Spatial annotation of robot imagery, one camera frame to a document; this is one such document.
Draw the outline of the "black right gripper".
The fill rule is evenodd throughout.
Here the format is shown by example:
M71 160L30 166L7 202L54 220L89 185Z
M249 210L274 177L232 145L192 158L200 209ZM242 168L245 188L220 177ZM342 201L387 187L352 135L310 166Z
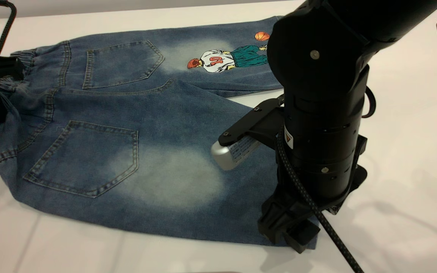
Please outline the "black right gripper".
M366 180L366 169L358 164L366 144L367 138L359 135L350 155L351 162L346 164L299 167L288 153L284 140L276 140L278 184L262 205L262 216L258 220L260 233L273 244L284 238L299 254L316 249L320 228L310 219L314 212L298 187L305 188L319 211L335 215L346 198Z

